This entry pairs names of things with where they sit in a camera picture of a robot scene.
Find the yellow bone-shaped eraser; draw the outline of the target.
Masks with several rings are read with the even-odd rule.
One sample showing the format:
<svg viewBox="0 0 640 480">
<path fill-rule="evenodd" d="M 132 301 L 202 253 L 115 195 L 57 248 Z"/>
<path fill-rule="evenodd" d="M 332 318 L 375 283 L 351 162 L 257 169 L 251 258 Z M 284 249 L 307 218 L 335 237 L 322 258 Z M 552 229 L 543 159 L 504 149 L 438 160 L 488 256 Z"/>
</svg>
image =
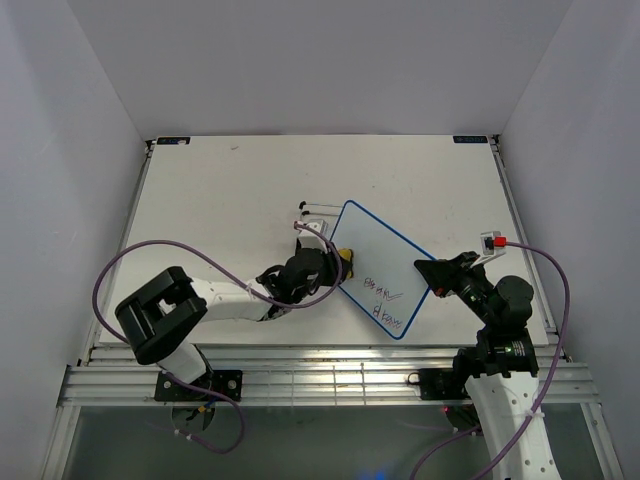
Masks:
<svg viewBox="0 0 640 480">
<path fill-rule="evenodd" d="M 348 248 L 341 248 L 338 250 L 338 254 L 341 262 L 341 280 L 345 281 L 351 279 L 354 275 L 353 273 L 353 260 L 354 260 L 354 252 Z"/>
</svg>

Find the blue framed whiteboard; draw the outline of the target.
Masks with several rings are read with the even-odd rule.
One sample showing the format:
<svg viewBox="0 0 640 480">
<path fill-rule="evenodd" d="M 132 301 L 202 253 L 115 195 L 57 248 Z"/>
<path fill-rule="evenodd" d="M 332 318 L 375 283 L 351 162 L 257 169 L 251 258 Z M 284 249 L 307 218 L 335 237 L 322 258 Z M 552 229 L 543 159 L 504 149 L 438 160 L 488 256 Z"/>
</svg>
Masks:
<svg viewBox="0 0 640 480">
<path fill-rule="evenodd" d="M 342 206 L 331 241 L 353 252 L 341 291 L 389 337 L 402 339 L 430 292 L 414 262 L 433 256 L 353 200 Z"/>
</svg>

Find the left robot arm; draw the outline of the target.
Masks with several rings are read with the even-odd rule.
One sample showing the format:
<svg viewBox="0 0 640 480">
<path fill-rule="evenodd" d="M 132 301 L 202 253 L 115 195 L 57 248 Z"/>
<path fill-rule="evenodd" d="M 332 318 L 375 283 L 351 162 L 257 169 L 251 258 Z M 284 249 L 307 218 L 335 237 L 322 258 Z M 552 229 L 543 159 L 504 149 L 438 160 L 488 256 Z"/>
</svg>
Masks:
<svg viewBox="0 0 640 480">
<path fill-rule="evenodd" d="M 284 316 L 320 288 L 351 278 L 353 260 L 350 249 L 333 254 L 300 248 L 285 264 L 265 270 L 246 287 L 196 279 L 173 266 L 125 298 L 115 316 L 138 363 L 159 366 L 177 379 L 188 398 L 197 400 L 212 387 L 208 362 L 187 340 L 199 323 L 265 322 Z"/>
</svg>

